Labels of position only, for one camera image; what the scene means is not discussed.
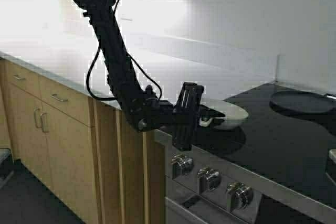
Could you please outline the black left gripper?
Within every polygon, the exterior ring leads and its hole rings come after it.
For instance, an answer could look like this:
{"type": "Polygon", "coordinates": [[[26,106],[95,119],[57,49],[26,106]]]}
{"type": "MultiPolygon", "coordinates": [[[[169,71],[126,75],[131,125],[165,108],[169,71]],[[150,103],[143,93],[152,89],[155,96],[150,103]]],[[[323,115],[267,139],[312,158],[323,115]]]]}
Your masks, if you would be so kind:
{"type": "Polygon", "coordinates": [[[201,127],[216,127],[222,125],[225,114],[205,105],[200,105],[204,87],[192,82],[183,83],[174,107],[176,124],[173,131],[173,146],[180,151],[190,151],[192,140],[201,127]]]}

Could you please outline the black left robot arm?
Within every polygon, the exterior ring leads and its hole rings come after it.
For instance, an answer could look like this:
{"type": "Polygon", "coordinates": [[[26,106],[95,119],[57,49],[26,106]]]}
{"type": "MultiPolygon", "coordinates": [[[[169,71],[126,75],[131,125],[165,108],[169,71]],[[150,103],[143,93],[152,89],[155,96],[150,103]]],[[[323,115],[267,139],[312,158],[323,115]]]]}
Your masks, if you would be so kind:
{"type": "Polygon", "coordinates": [[[182,86],[176,104],[162,100],[151,85],[145,89],[136,77],[135,60],[127,52],[115,17],[119,0],[73,0],[89,19],[102,50],[108,71],[107,82],[127,122],[139,132],[174,127],[173,145],[189,151],[202,119],[224,118],[225,114],[201,104],[204,87],[192,82],[182,86]]]}

